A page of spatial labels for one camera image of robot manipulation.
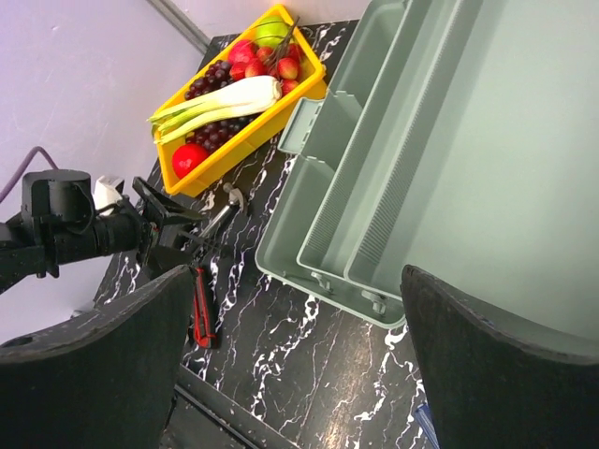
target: apple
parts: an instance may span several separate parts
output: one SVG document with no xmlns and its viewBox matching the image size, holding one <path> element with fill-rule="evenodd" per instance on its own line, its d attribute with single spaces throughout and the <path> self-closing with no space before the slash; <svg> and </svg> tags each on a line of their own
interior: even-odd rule
<svg viewBox="0 0 599 449">
<path fill-rule="evenodd" d="M 279 16 L 268 16 L 256 26 L 255 41 L 260 47 L 275 48 L 287 36 L 289 25 Z"/>
<path fill-rule="evenodd" d="M 283 96 L 289 94 L 291 91 L 293 91 L 299 85 L 300 84 L 295 80 L 281 81 L 281 92 L 283 93 Z"/>
<path fill-rule="evenodd" d="M 264 63 L 273 53 L 274 50 L 271 47 L 260 47 L 256 52 L 256 57 Z"/>
<path fill-rule="evenodd" d="M 289 44 L 287 49 L 287 57 L 295 59 L 298 63 L 301 63 L 301 57 L 303 56 L 303 52 L 301 51 L 301 47 L 299 44 Z"/>
<path fill-rule="evenodd" d="M 247 63 L 235 63 L 228 74 L 235 81 L 243 80 L 245 78 L 245 69 L 247 68 Z"/>
<path fill-rule="evenodd" d="M 172 170 L 182 180 L 209 157 L 210 153 L 201 145 L 186 143 L 173 153 L 171 160 Z"/>
<path fill-rule="evenodd" d="M 256 44 L 250 39 L 242 39 L 237 42 L 228 54 L 228 61 L 231 64 L 249 63 L 256 57 Z"/>
<path fill-rule="evenodd" d="M 281 79 L 281 75 L 279 75 L 279 72 L 277 71 L 277 67 L 271 67 L 269 70 L 269 75 L 278 80 Z"/>
<path fill-rule="evenodd" d="M 279 74 L 286 80 L 294 80 L 300 74 L 300 65 L 295 59 L 283 58 L 277 65 Z"/>
<path fill-rule="evenodd" d="M 257 77 L 259 75 L 266 75 L 266 67 L 258 58 L 255 58 L 245 67 L 245 78 Z"/>
</svg>

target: toolbox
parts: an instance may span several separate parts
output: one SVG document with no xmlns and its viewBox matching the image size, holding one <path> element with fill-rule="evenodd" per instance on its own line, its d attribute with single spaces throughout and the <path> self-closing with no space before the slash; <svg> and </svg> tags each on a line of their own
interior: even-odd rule
<svg viewBox="0 0 599 449">
<path fill-rule="evenodd" d="M 302 100 L 280 139 L 298 158 L 258 266 L 386 328 L 403 323 L 409 264 L 544 326 L 592 332 L 597 13 L 371 2 L 326 98 Z M 573 292 L 585 307 L 568 304 Z"/>
</svg>

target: red utility knife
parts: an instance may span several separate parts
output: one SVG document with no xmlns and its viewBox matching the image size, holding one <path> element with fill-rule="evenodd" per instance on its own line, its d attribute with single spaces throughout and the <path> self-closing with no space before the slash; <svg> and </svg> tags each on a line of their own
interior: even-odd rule
<svg viewBox="0 0 599 449">
<path fill-rule="evenodd" d="M 202 268 L 197 270 L 196 297 L 194 298 L 194 339 L 201 348 L 211 349 L 216 346 L 216 317 L 212 290 L 208 276 Z"/>
</svg>

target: black marble table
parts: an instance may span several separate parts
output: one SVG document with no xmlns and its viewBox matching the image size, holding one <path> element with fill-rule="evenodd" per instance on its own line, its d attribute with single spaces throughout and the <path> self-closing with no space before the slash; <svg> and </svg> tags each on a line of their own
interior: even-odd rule
<svg viewBox="0 0 599 449">
<path fill-rule="evenodd" d="M 356 24 L 301 28 L 326 65 L 327 80 Z M 214 51 L 233 37 L 214 39 Z M 202 64 L 212 57 L 207 54 Z M 368 324 L 256 267 L 257 245 L 294 163 L 294 156 L 277 151 L 277 140 L 271 139 L 198 198 L 177 197 L 187 207 L 215 214 L 226 204 L 223 182 L 230 181 L 250 203 L 249 218 L 237 214 L 219 239 L 233 251 L 209 253 L 204 259 L 215 279 L 221 347 L 188 347 L 183 364 L 198 383 L 213 385 L 297 447 L 425 447 L 412 417 L 425 395 L 407 328 L 386 331 Z M 149 182 L 163 187 L 157 163 Z M 132 254 L 117 255 L 96 301 L 110 302 L 145 282 Z"/>
</svg>

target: red fruit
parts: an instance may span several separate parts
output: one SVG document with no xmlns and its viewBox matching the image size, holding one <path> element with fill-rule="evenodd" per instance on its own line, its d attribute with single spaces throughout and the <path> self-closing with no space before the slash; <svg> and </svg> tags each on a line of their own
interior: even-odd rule
<svg viewBox="0 0 599 449">
<path fill-rule="evenodd" d="M 295 59 L 298 63 L 301 63 L 302 56 L 303 52 L 299 44 L 289 44 L 289 48 L 287 49 L 288 58 Z"/>
<path fill-rule="evenodd" d="M 172 169 L 179 179 L 183 179 L 194 168 L 204 162 L 210 153 L 196 143 L 186 143 L 179 147 L 172 155 Z"/>
<path fill-rule="evenodd" d="M 261 62 L 266 62 L 266 60 L 269 58 L 269 56 L 271 56 L 274 53 L 274 50 L 271 47 L 261 47 L 257 52 L 256 52 L 256 57 L 261 61 Z"/>
<path fill-rule="evenodd" d="M 243 80 L 245 78 L 245 68 L 247 67 L 246 63 L 235 63 L 228 74 L 235 81 Z"/>
<path fill-rule="evenodd" d="M 281 81 L 281 92 L 283 93 L 283 96 L 289 94 L 291 91 L 293 91 L 299 85 L 300 84 L 295 80 Z"/>
<path fill-rule="evenodd" d="M 286 80 L 294 80 L 300 74 L 300 65 L 295 59 L 283 58 L 277 65 L 279 74 Z"/>
<path fill-rule="evenodd" d="M 281 75 L 279 75 L 279 72 L 277 72 L 277 67 L 272 67 L 269 70 L 269 75 L 272 77 L 275 77 L 278 80 L 281 78 Z"/>
<path fill-rule="evenodd" d="M 249 63 L 255 57 L 256 44 L 250 39 L 242 39 L 236 43 L 228 53 L 228 61 L 231 64 Z"/>
<path fill-rule="evenodd" d="M 255 58 L 245 67 L 245 78 L 257 77 L 259 75 L 266 75 L 266 67 L 259 59 Z"/>
</svg>

